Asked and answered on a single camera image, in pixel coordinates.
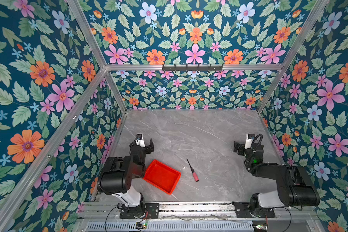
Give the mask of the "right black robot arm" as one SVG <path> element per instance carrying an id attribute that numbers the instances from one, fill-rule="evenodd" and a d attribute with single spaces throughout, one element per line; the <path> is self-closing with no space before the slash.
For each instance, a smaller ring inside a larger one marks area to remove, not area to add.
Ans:
<path id="1" fill-rule="evenodd" d="M 303 167 L 286 166 L 263 162 L 264 146 L 252 142 L 245 144 L 234 142 L 234 152 L 244 156 L 246 170 L 254 177 L 271 179 L 276 182 L 276 190 L 254 193 L 248 204 L 233 202 L 238 217 L 275 217 L 274 209 L 289 206 L 318 206 L 320 196 Z"/>

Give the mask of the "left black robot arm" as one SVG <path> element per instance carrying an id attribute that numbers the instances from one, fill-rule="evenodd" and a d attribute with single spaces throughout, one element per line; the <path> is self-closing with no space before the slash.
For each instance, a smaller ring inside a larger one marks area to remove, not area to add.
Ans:
<path id="1" fill-rule="evenodd" d="M 121 210 L 121 216 L 126 213 L 134 218 L 142 218 L 148 213 L 143 194 L 135 190 L 132 180 L 145 176 L 146 155 L 154 151 L 154 143 L 150 140 L 146 145 L 140 136 L 137 135 L 130 143 L 128 156 L 107 158 L 97 179 L 99 193 L 112 195 L 120 200 L 117 209 Z"/>

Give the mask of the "pink handled screwdriver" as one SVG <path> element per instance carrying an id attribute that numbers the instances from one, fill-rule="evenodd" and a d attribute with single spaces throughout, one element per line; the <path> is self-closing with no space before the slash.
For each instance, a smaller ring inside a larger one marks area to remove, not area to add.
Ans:
<path id="1" fill-rule="evenodd" d="M 190 167 L 190 170 L 191 170 L 191 172 L 192 172 L 192 176 L 193 176 L 195 182 L 199 182 L 199 178 L 198 178 L 196 172 L 194 171 L 194 169 L 192 168 L 192 166 L 191 166 L 189 160 L 187 160 L 187 163 L 188 163 L 188 165 L 189 165 L 189 167 Z"/>

